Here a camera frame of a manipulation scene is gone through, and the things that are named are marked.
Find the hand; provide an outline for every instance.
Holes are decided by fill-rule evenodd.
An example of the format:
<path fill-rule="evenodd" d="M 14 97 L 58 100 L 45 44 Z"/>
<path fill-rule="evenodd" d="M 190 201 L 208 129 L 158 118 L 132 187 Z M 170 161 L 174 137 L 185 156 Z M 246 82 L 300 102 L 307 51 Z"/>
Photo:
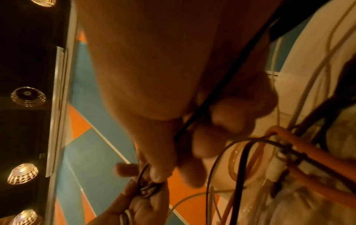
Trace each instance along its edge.
<path fill-rule="evenodd" d="M 123 176 L 137 176 L 138 166 L 128 164 L 125 170 L 118 171 Z M 128 209 L 133 218 L 133 225 L 164 225 L 169 209 L 169 190 L 164 182 L 160 191 L 149 198 L 137 196 L 137 184 L 133 179 L 124 191 L 115 199 L 111 206 L 88 225 L 122 225 L 120 214 Z"/>
<path fill-rule="evenodd" d="M 154 182 L 178 167 L 188 185 L 202 186 L 202 159 L 247 137 L 274 109 L 266 34 L 206 117 L 173 140 L 281 0 L 75 2 L 103 100 L 152 165 Z"/>

